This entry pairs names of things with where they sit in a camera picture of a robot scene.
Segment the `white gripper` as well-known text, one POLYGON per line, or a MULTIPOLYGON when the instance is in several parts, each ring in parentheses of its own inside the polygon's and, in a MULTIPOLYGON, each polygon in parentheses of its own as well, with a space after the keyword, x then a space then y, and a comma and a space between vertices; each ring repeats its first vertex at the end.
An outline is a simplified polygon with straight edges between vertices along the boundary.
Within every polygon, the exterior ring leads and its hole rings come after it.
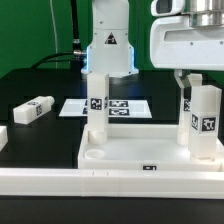
POLYGON ((176 69, 180 88, 188 86, 185 70, 224 71, 224 26, 192 28, 189 22, 187 15, 163 17, 153 22, 150 31, 153 66, 176 69))

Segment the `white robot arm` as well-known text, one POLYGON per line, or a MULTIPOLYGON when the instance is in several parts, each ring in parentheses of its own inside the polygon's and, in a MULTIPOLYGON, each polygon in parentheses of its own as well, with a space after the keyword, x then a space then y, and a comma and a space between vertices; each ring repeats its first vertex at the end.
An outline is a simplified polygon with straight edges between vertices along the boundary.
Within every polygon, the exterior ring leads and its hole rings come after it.
MULTIPOLYGON (((129 1, 92 0, 93 38, 82 73, 123 79, 138 73, 128 40, 129 1)), ((180 87, 192 70, 224 71, 224 0, 152 0, 150 60, 172 69, 180 87)))

